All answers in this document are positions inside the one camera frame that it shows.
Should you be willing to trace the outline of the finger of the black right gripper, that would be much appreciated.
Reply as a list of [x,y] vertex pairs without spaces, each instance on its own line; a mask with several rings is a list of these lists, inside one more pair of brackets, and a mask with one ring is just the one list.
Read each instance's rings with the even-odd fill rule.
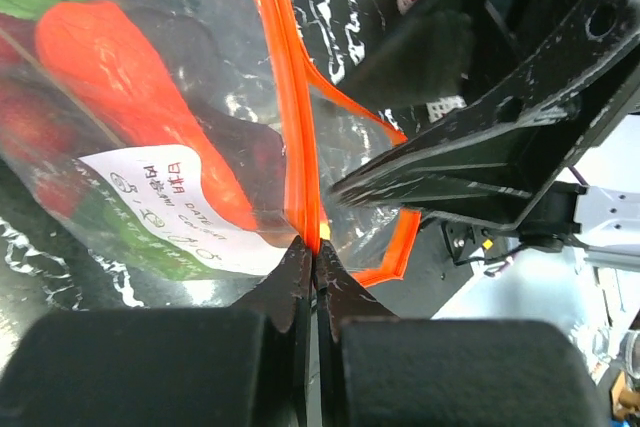
[[511,230],[638,101],[639,0],[578,0],[531,56],[471,106],[329,192],[343,205]]
[[380,43],[339,83],[369,110],[408,108],[459,93],[486,0],[396,0]]

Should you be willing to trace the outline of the clear zip top bag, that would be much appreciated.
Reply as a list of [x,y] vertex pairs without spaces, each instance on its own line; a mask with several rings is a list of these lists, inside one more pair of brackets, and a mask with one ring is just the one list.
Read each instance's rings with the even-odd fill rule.
[[1,0],[1,158],[91,250],[174,281],[262,278],[330,241],[400,280],[419,217],[341,207],[343,175],[404,140],[336,82],[364,56],[309,0]]

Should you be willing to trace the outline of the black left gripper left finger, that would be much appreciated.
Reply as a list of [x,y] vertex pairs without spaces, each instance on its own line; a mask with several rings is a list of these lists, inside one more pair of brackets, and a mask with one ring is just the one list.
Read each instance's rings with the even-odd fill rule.
[[295,238],[276,268],[232,304],[262,317],[253,388],[254,426],[305,426],[313,255]]

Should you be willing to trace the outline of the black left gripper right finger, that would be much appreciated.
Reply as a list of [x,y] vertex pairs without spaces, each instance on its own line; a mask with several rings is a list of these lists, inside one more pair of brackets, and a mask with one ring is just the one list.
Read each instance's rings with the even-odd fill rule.
[[327,240],[314,259],[317,297],[321,412],[324,426],[347,424],[345,374],[340,329],[352,318],[394,319],[396,317],[370,294],[342,265]]

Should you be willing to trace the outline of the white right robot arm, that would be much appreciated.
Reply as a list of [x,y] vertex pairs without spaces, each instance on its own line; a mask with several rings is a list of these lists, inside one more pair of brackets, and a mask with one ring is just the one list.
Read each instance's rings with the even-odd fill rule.
[[332,196],[420,210],[549,251],[635,254],[638,196],[559,174],[639,105],[639,0],[514,0],[509,18],[516,67],[338,181]]

